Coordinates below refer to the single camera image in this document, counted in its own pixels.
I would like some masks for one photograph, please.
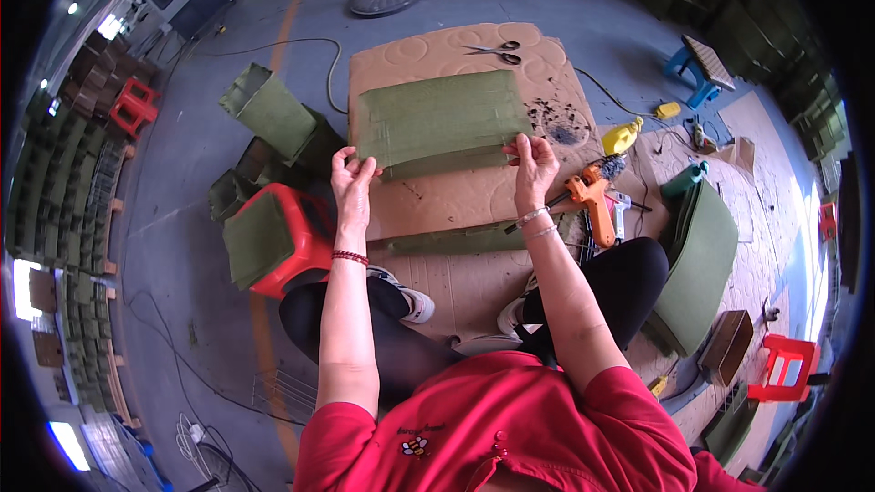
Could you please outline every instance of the wooden pallet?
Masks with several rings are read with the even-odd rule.
[[[133,145],[125,145],[124,154],[122,156],[122,164],[115,170],[115,178],[112,181],[112,190],[109,192],[110,205],[107,217],[107,227],[104,233],[103,240],[103,273],[115,275],[118,272],[118,265],[109,260],[109,231],[112,224],[113,213],[121,213],[124,211],[124,202],[115,197],[115,190],[118,188],[118,179],[122,174],[122,168],[127,159],[131,159],[137,153],[137,149]]]
[[[118,368],[124,366],[124,358],[121,355],[116,355],[112,348],[112,340],[107,339],[109,359],[109,390],[112,393],[112,400],[115,403],[115,413],[122,417],[122,423],[132,429],[137,429],[142,424],[140,419],[131,418],[128,410],[128,403],[124,400],[124,392],[122,391],[122,382],[118,377]]]

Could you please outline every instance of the yellow bottle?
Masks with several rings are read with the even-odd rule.
[[[606,133],[605,137],[602,137],[602,147],[605,148],[605,155],[610,156],[611,154],[623,154],[626,152],[635,142],[635,139],[638,138],[641,126],[644,126],[644,118],[636,116],[632,122],[620,124]]]

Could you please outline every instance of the concrete floor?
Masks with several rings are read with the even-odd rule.
[[[144,422],[143,433],[155,445],[159,468],[177,489],[201,483],[175,445],[181,411],[216,426],[235,463],[264,491],[285,490],[284,483],[294,478],[290,459],[296,452],[274,421],[218,398],[180,363],[183,391],[172,352],[156,332],[165,334],[155,304],[179,353],[231,399],[249,405],[254,375],[272,365],[316,382],[315,366],[282,332],[276,301],[268,301],[267,308],[250,307],[248,294],[230,283],[221,225],[210,221],[206,204],[207,189],[234,167],[252,136],[217,100],[249,62],[268,65],[278,57],[274,49],[219,58],[200,54],[271,43],[290,19],[287,38],[329,36],[343,44],[333,88],[345,106],[348,59],[355,52],[440,27],[531,21],[544,35],[561,39],[573,63],[593,73],[630,108],[649,110],[661,101],[683,101],[691,93],[689,86],[660,74],[662,63],[681,46],[684,29],[651,17],[636,0],[422,0],[376,20],[350,17],[344,10],[347,0],[290,1],[237,0],[224,17],[227,31],[206,37],[192,56],[183,56],[165,90],[159,119],[145,128],[137,158],[126,167],[120,184],[127,207],[115,223],[112,247],[122,267],[124,303],[115,309],[113,323],[118,349],[128,361],[124,389],[130,410]],[[328,42],[290,44],[278,73],[292,93],[345,133],[345,116],[329,106],[324,90],[333,57]],[[581,77],[581,83],[597,123],[628,120],[591,81]],[[739,86],[736,93],[725,93],[699,111],[722,141],[729,135],[716,112],[750,89],[743,82]],[[755,91],[787,148],[803,198],[810,198],[814,169],[802,144],[768,92]],[[688,113],[684,110],[682,118]],[[655,127],[648,123],[648,129]],[[790,285],[791,330],[809,313],[808,278],[816,268],[816,255],[802,241],[804,230],[782,273],[782,282]]]

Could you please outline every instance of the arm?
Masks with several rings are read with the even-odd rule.
[[[365,255],[365,230],[370,215],[368,183],[382,170],[376,169],[374,158],[363,164],[352,159],[344,166],[344,159],[354,152],[354,147],[342,148],[332,159],[332,189],[338,207],[334,249]],[[322,310],[316,409],[346,401],[376,417],[379,392],[365,266],[335,258]]]
[[[520,168],[516,174],[517,212],[523,216],[540,209],[559,170],[550,143],[520,134],[505,152],[518,156],[510,162]],[[538,278],[556,360],[583,395],[599,372],[610,367],[629,368],[629,363],[614,343],[589,283],[559,235],[553,231],[532,237],[552,225],[544,213],[523,226],[522,235]]]

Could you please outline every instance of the woman's left hand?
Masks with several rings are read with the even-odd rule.
[[[370,220],[371,205],[368,189],[371,179],[382,174],[373,156],[359,162],[357,158],[344,161],[355,153],[355,147],[344,147],[332,158],[331,186],[337,201],[338,231],[364,233]]]

